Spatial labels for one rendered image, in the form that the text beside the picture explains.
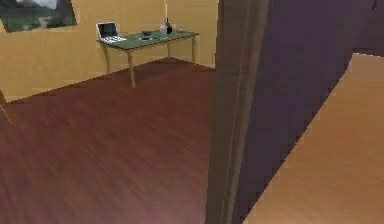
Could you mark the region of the white open laptop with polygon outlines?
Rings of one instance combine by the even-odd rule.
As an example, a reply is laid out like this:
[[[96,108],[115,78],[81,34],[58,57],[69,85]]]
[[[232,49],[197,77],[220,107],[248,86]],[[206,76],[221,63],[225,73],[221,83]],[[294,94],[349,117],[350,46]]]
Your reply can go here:
[[[104,43],[115,43],[125,41],[125,38],[118,35],[115,22],[97,23],[96,29],[99,39]]]

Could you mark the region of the framed landscape picture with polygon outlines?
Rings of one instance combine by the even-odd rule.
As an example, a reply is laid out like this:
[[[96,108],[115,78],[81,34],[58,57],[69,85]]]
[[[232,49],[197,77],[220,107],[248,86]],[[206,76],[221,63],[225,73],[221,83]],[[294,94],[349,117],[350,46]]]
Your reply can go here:
[[[76,26],[72,0],[0,0],[7,33]]]

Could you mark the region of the green top wooden table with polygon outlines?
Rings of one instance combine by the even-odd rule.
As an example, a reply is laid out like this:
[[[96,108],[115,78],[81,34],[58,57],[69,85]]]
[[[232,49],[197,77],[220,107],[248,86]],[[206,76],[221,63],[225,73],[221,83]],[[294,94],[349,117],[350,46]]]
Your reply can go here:
[[[199,36],[196,32],[183,31],[172,32],[171,34],[163,35],[158,30],[152,32],[150,36],[144,36],[142,33],[128,34],[121,37],[120,41],[103,41],[98,40],[101,44],[107,71],[110,71],[110,60],[108,56],[108,48],[122,51],[126,54],[128,60],[128,71],[130,75],[131,86],[136,87],[134,64],[133,64],[133,53],[139,50],[149,49],[165,45],[167,47],[167,56],[171,56],[171,45],[175,42],[190,40],[191,41],[191,57],[192,62],[196,62],[196,39]]]

